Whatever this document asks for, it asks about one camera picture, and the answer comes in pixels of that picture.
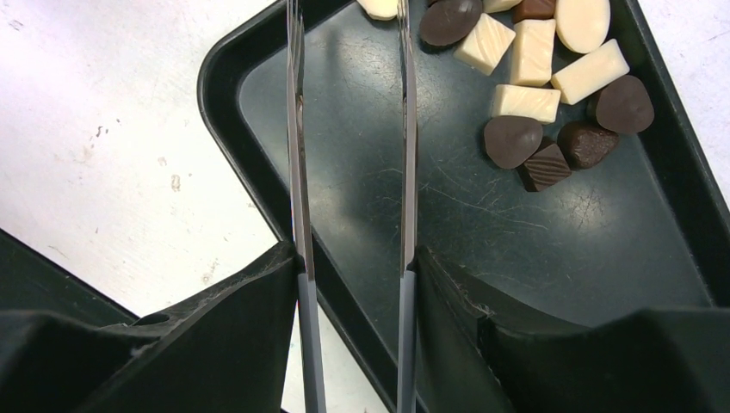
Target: metal tongs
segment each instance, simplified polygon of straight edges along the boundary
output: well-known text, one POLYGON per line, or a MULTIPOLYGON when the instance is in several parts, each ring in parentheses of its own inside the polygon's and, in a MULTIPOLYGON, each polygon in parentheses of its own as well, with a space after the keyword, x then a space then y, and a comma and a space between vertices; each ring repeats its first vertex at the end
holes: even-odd
POLYGON ((314 280, 312 228, 306 186, 302 93, 304 77, 304 20, 300 0, 287 0, 287 136, 291 182, 292 227, 297 252, 299 324, 307 413, 325 413, 325 378, 319 340, 317 284, 314 280))
POLYGON ((400 222, 398 413, 416 411, 416 235, 418 223, 418 120, 408 0, 398 1, 400 74, 403 83, 403 212, 400 222))

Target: white tabletop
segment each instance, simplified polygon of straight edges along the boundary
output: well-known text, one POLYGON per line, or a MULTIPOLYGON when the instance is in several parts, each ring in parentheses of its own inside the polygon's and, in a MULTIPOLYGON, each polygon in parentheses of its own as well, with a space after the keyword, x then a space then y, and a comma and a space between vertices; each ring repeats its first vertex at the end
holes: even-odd
MULTIPOLYGON (((195 96, 208 50, 271 0, 0 2, 0 227, 140 316, 273 245, 195 96)), ((640 2, 727 197, 730 2, 640 2)), ((385 411, 323 322, 330 411, 385 411)))

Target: white chocolate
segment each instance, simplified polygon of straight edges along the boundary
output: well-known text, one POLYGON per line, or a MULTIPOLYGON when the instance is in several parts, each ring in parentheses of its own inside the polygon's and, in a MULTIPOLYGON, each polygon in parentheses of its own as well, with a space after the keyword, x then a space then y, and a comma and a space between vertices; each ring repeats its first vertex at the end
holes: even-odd
POLYGON ((515 25, 510 83, 542 86, 553 75, 555 20, 523 20, 515 25))
POLYGON ((515 39, 515 32, 482 13, 477 25, 454 52, 454 57, 491 75, 515 39))
POLYGON ((498 13, 517 6, 522 0, 484 0, 485 13, 498 13))
POLYGON ((357 0, 373 20, 392 20, 398 14, 398 0, 357 0))
POLYGON ((559 104, 559 90, 500 84, 494 94, 492 117, 523 116, 541 123, 553 123, 559 104))
POLYGON ((609 40, 555 73, 551 83, 562 92, 561 102, 574 105, 627 73, 628 63, 618 42, 609 40))
POLYGON ((558 0, 558 36, 570 50, 590 53, 606 40, 611 22, 609 0, 558 0))

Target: dark chocolate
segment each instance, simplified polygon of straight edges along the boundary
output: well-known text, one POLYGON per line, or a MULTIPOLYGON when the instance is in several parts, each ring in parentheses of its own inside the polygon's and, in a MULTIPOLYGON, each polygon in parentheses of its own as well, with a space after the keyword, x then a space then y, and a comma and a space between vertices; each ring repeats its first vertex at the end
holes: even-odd
POLYGON ((654 121, 654 106, 644 83, 637 77, 619 77, 589 102, 588 115, 604 129, 639 133, 654 121))
POLYGON ((498 116, 484 128, 484 149, 494 163, 505 170, 522 165, 537 151, 542 125, 532 118, 498 116))
POLYGON ((512 22, 549 20, 555 14, 555 0, 522 0, 512 11, 512 22))
POLYGON ((618 134, 589 122, 570 122, 560 129, 558 146, 568 163, 582 170, 603 161, 619 143, 618 134))
POLYGON ((431 46, 448 46, 467 37, 477 25, 481 0, 439 0, 421 19, 421 40, 431 46))
POLYGON ((548 138, 542 140, 540 149, 520 169, 525 188, 537 192, 552 187, 571 173, 563 152, 548 138))

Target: square white chocolate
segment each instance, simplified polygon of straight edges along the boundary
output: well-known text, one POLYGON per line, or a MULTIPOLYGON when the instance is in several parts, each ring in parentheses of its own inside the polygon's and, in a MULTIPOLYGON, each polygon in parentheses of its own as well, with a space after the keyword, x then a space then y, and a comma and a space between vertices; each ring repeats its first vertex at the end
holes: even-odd
POLYGON ((489 76, 514 39, 512 29, 482 13, 472 32, 456 48, 454 57, 489 76))
POLYGON ((544 124, 553 123, 559 105, 559 90, 500 84, 494 93, 492 117, 523 116, 544 124))
POLYGON ((618 42, 609 40, 555 73, 552 84, 562 92, 561 102, 574 105, 627 73, 618 42))
POLYGON ((517 6, 522 0, 484 0, 485 13, 498 13, 517 6))
POLYGON ((523 20, 515 25, 510 83, 542 86, 553 75, 555 20, 523 20))

